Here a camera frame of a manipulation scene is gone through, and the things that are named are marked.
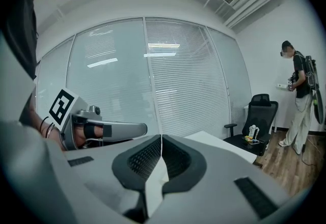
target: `person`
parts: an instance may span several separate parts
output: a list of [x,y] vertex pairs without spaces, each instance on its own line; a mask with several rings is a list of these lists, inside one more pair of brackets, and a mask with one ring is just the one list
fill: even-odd
[[[4,37],[17,60],[24,68],[26,73],[32,78],[35,78],[36,69],[36,16],[34,12],[34,0],[17,0],[13,5],[7,19],[2,25]],[[43,137],[46,137],[46,130],[49,125],[42,124],[42,119],[35,112],[31,98],[29,98],[20,116],[20,122],[23,125],[32,126],[40,131]],[[75,143],[78,147],[82,146],[85,141],[83,125],[77,125],[74,128]],[[103,129],[100,126],[95,126],[94,133],[96,137],[103,136]],[[64,147],[60,141],[59,131],[54,128],[49,138],[55,140],[62,150]]]
[[296,108],[294,118],[286,133],[286,138],[279,141],[279,145],[282,147],[290,146],[295,139],[293,148],[299,155],[301,154],[309,132],[312,91],[306,81],[307,68],[305,57],[299,51],[296,51],[289,41],[284,41],[282,43],[281,56],[288,59],[293,58],[295,83],[291,85],[289,90],[296,90]]

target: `wooden floor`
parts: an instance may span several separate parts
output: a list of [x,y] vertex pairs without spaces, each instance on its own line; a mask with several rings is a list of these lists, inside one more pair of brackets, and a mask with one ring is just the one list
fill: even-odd
[[307,140],[306,150],[299,156],[292,146],[281,147],[278,145],[278,142],[285,138],[285,134],[286,132],[283,131],[273,133],[268,150],[263,156],[257,158],[257,162],[262,163],[262,170],[276,179],[288,191],[289,195],[293,196],[310,187],[317,179],[324,163],[325,151],[321,141],[322,137],[309,135],[309,140],[321,153]]

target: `white pants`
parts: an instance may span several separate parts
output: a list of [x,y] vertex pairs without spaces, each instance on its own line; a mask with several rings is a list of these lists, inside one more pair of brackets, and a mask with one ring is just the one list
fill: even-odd
[[312,103],[312,94],[308,94],[303,98],[296,98],[295,103],[296,108],[294,118],[291,122],[289,130],[286,133],[284,144],[290,146],[296,136],[293,147],[296,153],[300,154],[303,145],[306,143],[306,139],[309,132],[311,120],[310,111]]

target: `wall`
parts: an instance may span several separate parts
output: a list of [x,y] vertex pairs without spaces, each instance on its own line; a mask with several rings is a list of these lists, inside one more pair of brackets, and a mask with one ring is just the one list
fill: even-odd
[[[324,29],[307,0],[285,0],[279,7],[250,24],[237,35],[247,66],[252,95],[268,93],[279,102],[278,127],[288,128],[293,117],[295,92],[277,89],[287,84],[294,71],[292,59],[280,57],[281,44],[288,40],[303,55],[317,63],[323,108],[326,105],[326,40]],[[323,131],[312,116],[312,131]]]
[[73,10],[63,21],[55,23],[40,35],[37,61],[75,33],[110,20],[141,16],[186,20],[235,37],[217,15],[193,0],[96,0]]

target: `black office chair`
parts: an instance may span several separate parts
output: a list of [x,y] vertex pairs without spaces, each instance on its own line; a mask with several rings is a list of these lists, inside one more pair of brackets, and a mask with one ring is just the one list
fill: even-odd
[[[231,137],[224,139],[224,141],[250,153],[256,154],[257,156],[263,156],[266,145],[270,140],[269,129],[278,107],[278,102],[270,101],[268,94],[253,96],[249,103],[248,117],[244,128],[242,129],[242,134],[233,135],[233,127],[237,126],[237,124],[225,125],[225,128],[230,128]],[[249,127],[253,124],[259,127],[257,140],[259,140],[260,143],[250,145],[246,142],[244,136],[249,135]]]

